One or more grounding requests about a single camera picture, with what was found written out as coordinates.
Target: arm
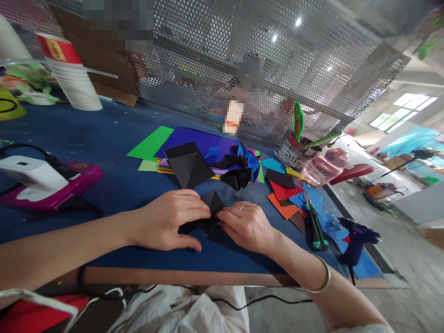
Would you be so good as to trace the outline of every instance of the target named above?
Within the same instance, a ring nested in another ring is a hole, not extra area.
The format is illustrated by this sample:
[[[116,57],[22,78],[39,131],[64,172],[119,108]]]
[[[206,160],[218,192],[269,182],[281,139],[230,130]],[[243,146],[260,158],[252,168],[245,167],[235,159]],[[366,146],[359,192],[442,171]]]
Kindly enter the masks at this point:
[[[273,228],[259,206],[243,201],[224,208],[217,217],[237,245],[270,257],[304,288],[319,290],[324,285],[327,278],[324,264]],[[376,307],[355,286],[333,268],[330,271],[332,276],[327,290],[307,294],[334,329],[370,324],[389,327]]]
[[[210,209],[195,191],[178,190],[137,210],[1,244],[0,290],[35,290],[129,245],[164,251],[190,247],[200,252],[202,246],[196,238],[177,231],[186,222],[210,216]],[[13,301],[0,299],[0,309]]]

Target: blue glue gun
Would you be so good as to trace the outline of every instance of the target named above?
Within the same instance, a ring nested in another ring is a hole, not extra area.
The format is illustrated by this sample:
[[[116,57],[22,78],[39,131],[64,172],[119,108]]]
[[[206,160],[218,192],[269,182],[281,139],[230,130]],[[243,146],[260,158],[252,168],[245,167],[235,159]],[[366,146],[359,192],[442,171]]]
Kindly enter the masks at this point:
[[[362,250],[366,243],[376,244],[381,235],[375,230],[368,229],[362,224],[356,223],[345,217],[339,217],[339,223],[349,231],[349,235],[343,239],[348,243],[345,253],[339,258],[340,261],[349,266],[356,266],[361,259]]]

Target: blue tabletop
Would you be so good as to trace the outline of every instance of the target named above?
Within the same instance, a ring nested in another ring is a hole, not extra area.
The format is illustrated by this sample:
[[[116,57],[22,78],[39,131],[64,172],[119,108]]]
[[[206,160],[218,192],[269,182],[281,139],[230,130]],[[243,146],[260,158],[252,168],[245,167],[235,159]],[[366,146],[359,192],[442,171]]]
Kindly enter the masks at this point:
[[[25,104],[24,107],[28,112],[26,116],[0,122],[0,139],[39,146],[62,162],[76,161],[100,165],[103,179],[95,184],[84,198],[98,204],[105,216],[131,210],[166,191],[179,188],[174,175],[140,172],[137,169],[141,160],[126,156],[156,128],[161,125],[184,126],[222,135],[202,121],[179,113],[161,111],[148,105],[131,108],[104,102],[103,110],[94,112],[75,110],[62,104],[45,107]],[[261,152],[270,152],[269,146],[243,141]],[[41,158],[38,153],[27,148],[16,150],[15,153]],[[0,191],[13,184],[11,178],[0,173]],[[283,219],[267,199],[266,196],[271,191],[266,184],[256,182],[236,192],[219,180],[208,180],[195,190],[201,195],[215,190],[226,205],[240,200],[258,204],[275,228],[302,248],[311,251],[306,245],[304,235],[290,221]],[[323,189],[316,190],[324,197],[324,208],[330,214],[340,215]],[[0,205],[0,216],[0,242],[73,226],[93,218],[89,213],[75,212],[29,222],[24,221],[24,212],[4,205]],[[94,260],[90,265],[184,271],[285,273],[267,257],[235,245],[220,227],[216,227],[208,238],[198,229],[191,235],[201,241],[201,253],[188,249],[161,252],[140,247],[125,247]],[[337,261],[340,253],[335,245],[332,244],[327,252],[317,254],[341,274],[348,275],[346,269]]]

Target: yellow bucket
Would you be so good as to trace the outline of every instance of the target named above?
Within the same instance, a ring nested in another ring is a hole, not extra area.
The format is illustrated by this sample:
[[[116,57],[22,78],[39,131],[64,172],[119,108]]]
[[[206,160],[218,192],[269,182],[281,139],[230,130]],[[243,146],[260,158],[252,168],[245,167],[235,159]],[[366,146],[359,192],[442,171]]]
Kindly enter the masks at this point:
[[[19,118],[26,114],[25,109],[9,92],[9,90],[0,85],[0,121]]]

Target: window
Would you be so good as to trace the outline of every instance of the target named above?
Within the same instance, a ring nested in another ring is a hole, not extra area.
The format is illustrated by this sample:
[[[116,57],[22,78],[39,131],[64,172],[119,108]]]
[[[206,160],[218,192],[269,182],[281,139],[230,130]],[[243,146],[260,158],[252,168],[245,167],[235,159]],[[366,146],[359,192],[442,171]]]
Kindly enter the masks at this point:
[[[402,108],[392,115],[381,113],[370,123],[370,126],[390,133],[437,99],[426,95],[406,93],[393,103],[393,105],[402,106]]]

